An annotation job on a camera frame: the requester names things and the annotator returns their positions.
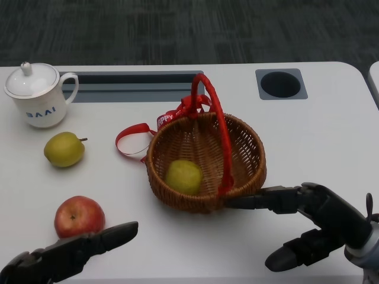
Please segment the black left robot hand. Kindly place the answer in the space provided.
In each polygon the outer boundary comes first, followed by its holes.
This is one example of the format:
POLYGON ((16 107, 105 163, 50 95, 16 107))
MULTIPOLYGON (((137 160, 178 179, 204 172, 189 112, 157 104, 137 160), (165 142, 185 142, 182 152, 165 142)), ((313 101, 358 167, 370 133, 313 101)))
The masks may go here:
POLYGON ((1 283, 57 283, 83 271, 88 260, 135 238, 139 223, 128 222, 98 233, 63 238, 46 248, 26 251, 1 271, 1 283))

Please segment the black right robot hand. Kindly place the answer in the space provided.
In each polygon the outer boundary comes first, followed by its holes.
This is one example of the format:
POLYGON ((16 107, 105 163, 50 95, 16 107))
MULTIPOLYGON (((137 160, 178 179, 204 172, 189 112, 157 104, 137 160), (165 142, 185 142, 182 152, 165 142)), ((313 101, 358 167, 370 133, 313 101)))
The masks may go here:
POLYGON ((268 209, 276 214, 299 212, 317 225, 316 229, 284 243, 266 259, 265 265, 272 272, 312 265, 344 245, 361 249, 373 231, 370 219, 332 190, 316 183, 265 188, 259 194, 229 198, 226 206, 268 209))

